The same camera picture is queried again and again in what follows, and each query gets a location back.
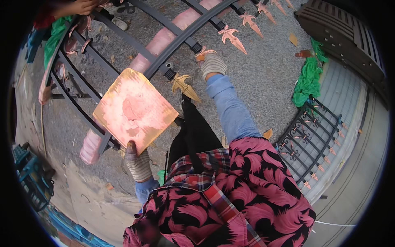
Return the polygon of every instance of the wrought iron gate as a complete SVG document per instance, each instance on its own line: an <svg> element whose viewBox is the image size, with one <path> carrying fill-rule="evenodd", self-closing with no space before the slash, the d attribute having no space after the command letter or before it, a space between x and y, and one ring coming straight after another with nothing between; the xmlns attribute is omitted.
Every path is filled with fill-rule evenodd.
<svg viewBox="0 0 395 247"><path fill-rule="evenodd" d="M277 142L278 153L297 184L309 187L307 176L318 180L312 170L324 172L323 163L330 164L327 155L335 154L333 145L340 145L336 138L344 137L338 129L341 117L310 96Z"/></svg>
<svg viewBox="0 0 395 247"><path fill-rule="evenodd" d="M211 23L218 31L225 28L225 24L216 16L231 7L238 15L245 13L245 10L237 3L238 0L224 0L218 5L214 6L212 9L207 10L201 6L196 0L182 0L184 3L188 4L192 9L201 14L196 21L194 21L190 26L188 26L184 31L173 24L169 19L164 17L159 11L149 7L145 3L139 0L127 0L133 6L129 7L125 4L125 9L127 13L134 13L135 8L139 8L143 12L150 15L156 21L161 23L164 27L170 30L176 38L162 51L158 57L155 57L150 53L142 44L138 43L132 36L128 35L126 32L122 31L110 20L105 18L102 14L97 11L93 12L95 18L102 23L104 23L108 28L119 35L124 41L126 41L130 46L136 49L140 54L142 54L151 65L144 72L146 78L151 79L153 75L160 71L169 81L173 80L176 72L165 65L165 62L169 57L183 44L185 43L190 47L190 49L195 53L199 53L202 50L202 46L196 42L192 35L196 33L200 28L202 28L206 23ZM262 4L259 0L251 0L254 4ZM82 63L88 62L92 63L90 56L97 61L100 66L102 66L115 80L120 74L108 61L106 61L99 53L103 48L103 44L100 43L100 35L96 35L94 39L89 37L88 30L85 30L85 35L83 36L79 32L79 28L86 26L89 22L86 16L75 15L70 23L67 23L67 30L63 34L54 54L54 58L49 64L49 72L46 78L46 86L51 85L51 81L54 81L54 85L51 89L57 87L61 94L53 94L52 99L64 98L73 108L83 121L85 121L88 126L102 139L101 145L99 147L99 154L102 154L106 149L112 147L114 150L119 150L120 144L115 140L108 131L103 131L97 123L87 114L76 102L78 98L92 98L96 103L101 100L101 96L98 92L90 85L90 83L81 75L81 73L76 69L70 59L67 57L66 47L69 44L70 38L75 38L81 46L77 47L80 53L85 55ZM63 76L59 76L59 72L63 69ZM68 70L68 76L65 75L65 70ZM70 87L66 86L66 80L71 78L72 85ZM87 94L83 94L79 89L78 85Z"/></svg>

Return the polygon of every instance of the gravel ground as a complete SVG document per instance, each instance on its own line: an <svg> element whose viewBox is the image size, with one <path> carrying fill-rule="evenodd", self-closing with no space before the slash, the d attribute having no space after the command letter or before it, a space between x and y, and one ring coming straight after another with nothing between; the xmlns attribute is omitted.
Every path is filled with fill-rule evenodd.
<svg viewBox="0 0 395 247"><path fill-rule="evenodd" d="M293 0L292 3L295 8L298 8L306 1ZM179 0L168 0L165 5L153 0L145 3L163 12L169 19L173 19L180 12L188 9L188 6ZM273 143L280 138L297 113L297 108L291 102L291 98L294 83L305 60L296 58L295 53L304 49L312 49L310 37L294 18L293 10L287 8L285 1L281 1L281 4L288 16L284 16L276 6L269 5L269 10L277 25L274 25L264 14L256 19L263 39L250 27L244 27L241 18L235 12L231 11L221 18L225 24L229 25L229 28L239 31L235 33L235 36L243 43L248 55L243 54L229 41L223 44L221 36L211 25L206 25L194 35L196 41L207 46L208 49L216 50L225 61L238 96L250 110L258 129L262 133L270 128L273 129L273 137L270 140ZM244 8L249 14L256 12L251 2L247 2ZM130 15L126 12L117 13L113 7L107 9L116 17L129 22L130 27L127 33L143 45L147 45L162 28L158 22L138 9ZM91 37L101 34L100 41L104 44L104 48L100 53L103 57L111 61L111 56L114 55L115 61L112 64L120 72L128 67L131 62L129 57L135 57L137 51L104 24L92 21L92 27L94 30L89 33ZM290 33L298 38L298 47L289 41ZM81 64L82 58L83 55L80 54L70 57L79 71L85 72L84 76L87 81L99 93L105 94L114 79L96 61L93 66ZM204 92L205 82L202 80L193 53L186 45L183 45L169 61L174 63L175 71L192 76L192 79L186 82L193 86L202 99L202 102L197 104L198 110L206 118L218 138L224 136L214 101ZM159 73L151 79L151 83L181 113L181 93L177 92L174 95L171 92L171 84ZM80 99L78 104L90 115L96 107L94 101L90 99ZM60 160L72 159L78 167L83 167L92 175L111 182L116 190L135 196L132 178L125 173L124 162L115 151L106 151L94 166L86 166L81 161L79 151L88 126L64 100L55 100L45 106L44 124L47 146L51 146ZM155 175L157 171L164 168L165 153L178 131L179 129L170 126L155 141L157 148L149 147L151 160L158 165L152 165Z"/></svg>

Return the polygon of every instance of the foot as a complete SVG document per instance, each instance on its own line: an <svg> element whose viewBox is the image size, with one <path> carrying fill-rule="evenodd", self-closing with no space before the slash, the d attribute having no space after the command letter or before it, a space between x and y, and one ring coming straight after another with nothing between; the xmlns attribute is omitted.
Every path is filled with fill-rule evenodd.
<svg viewBox="0 0 395 247"><path fill-rule="evenodd" d="M126 24L126 22L122 21L118 17L114 17L111 22L117 25L117 27L119 27L120 29L122 29L122 31L126 31L126 29L128 29L128 24Z"/></svg>

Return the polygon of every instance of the worker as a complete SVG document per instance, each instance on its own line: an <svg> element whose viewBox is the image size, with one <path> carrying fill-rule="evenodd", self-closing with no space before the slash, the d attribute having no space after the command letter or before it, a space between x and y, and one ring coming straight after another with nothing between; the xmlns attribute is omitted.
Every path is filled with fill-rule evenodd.
<svg viewBox="0 0 395 247"><path fill-rule="evenodd" d="M316 219L311 205L238 99L224 62L207 54L201 71L229 148L185 95L163 186L148 152L137 157L130 141L125 161L143 208L124 232L124 247L303 245Z"/></svg>
<svg viewBox="0 0 395 247"><path fill-rule="evenodd" d="M105 18L111 20L120 29L125 31L128 28L126 22L120 18L111 15L104 8L97 8L103 0L47 0L42 5L37 18L34 21L34 28L49 27L55 20L70 15L90 15L96 8ZM121 8L120 0L110 0L115 9Z"/></svg>

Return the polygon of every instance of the green cloth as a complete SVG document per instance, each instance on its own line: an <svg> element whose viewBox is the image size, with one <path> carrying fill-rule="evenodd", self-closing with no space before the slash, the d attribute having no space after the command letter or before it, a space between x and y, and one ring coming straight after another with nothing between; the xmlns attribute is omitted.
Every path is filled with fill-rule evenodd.
<svg viewBox="0 0 395 247"><path fill-rule="evenodd" d="M165 170L158 171L157 175L159 176L158 182L159 186L162 186L165 183Z"/></svg>
<svg viewBox="0 0 395 247"><path fill-rule="evenodd" d="M44 47L44 68L47 69L49 60L55 52L56 46L62 37L63 32L67 29L64 21L71 21L73 16L66 16L57 19L52 23L51 37L48 39Z"/></svg>
<svg viewBox="0 0 395 247"><path fill-rule="evenodd" d="M320 74L322 69L318 66L315 57L306 58L306 63L302 68L296 87L293 91L292 102L296 107L301 107L308 99L310 94L317 98L320 96Z"/></svg>
<svg viewBox="0 0 395 247"><path fill-rule="evenodd" d="M325 53L321 50L320 46L323 46L323 43L316 41L311 38L311 45L313 46L314 52L317 55L318 60L321 62L328 62L328 58L325 56Z"/></svg>

